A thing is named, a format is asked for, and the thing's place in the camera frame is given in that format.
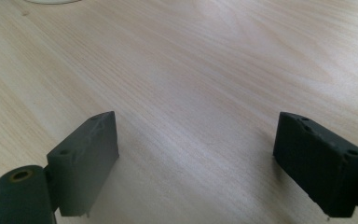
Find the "wood grain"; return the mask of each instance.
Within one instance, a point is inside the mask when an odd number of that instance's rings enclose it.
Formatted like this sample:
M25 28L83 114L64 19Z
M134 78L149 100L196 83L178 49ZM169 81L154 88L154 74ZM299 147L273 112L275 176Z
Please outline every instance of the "wood grain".
M0 176L109 110L120 159L59 223L358 223L272 158L280 111L358 146L358 1L1 0Z

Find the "mounting hole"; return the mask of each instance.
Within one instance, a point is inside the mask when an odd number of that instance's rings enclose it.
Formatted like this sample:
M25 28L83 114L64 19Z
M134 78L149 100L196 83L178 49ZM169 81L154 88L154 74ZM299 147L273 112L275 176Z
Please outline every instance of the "mounting hole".
M351 156L358 156L358 152L352 149L348 150L348 154L350 154Z
M308 127L308 126L305 126L304 129L305 129L305 131L307 131L307 132L312 132L312 129L311 129L310 127Z
M20 170L10 176L10 182L17 183L28 179L33 174L32 170Z
M69 150L68 149L64 149L60 152L60 155L68 155L69 154Z

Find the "light wood surface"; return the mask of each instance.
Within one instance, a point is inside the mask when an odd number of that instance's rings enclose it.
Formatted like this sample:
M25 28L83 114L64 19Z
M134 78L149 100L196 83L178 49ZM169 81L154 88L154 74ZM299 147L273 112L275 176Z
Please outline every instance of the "light wood surface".
M280 111L358 146L358 1L0 0L0 176L116 111L91 219L330 219L273 160Z

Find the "screw hole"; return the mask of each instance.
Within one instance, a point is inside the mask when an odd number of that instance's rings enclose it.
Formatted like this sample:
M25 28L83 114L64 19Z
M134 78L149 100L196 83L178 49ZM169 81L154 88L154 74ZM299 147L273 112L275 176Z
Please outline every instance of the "screw hole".
M348 150L348 154L352 155L352 156L358 156L358 152L352 149Z
M22 180L28 179L32 173L33 172L31 170L20 170L10 176L10 181L14 183L20 182Z
M60 155L67 155L67 154L69 154L68 149L64 149L63 151L60 152Z

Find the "wooden table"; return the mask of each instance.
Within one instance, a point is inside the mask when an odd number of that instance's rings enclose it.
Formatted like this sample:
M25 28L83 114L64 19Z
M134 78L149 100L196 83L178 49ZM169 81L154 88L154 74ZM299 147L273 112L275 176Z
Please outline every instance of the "wooden table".
M330 219L272 157L280 111L358 146L358 1L0 0L0 176L117 113L91 219Z

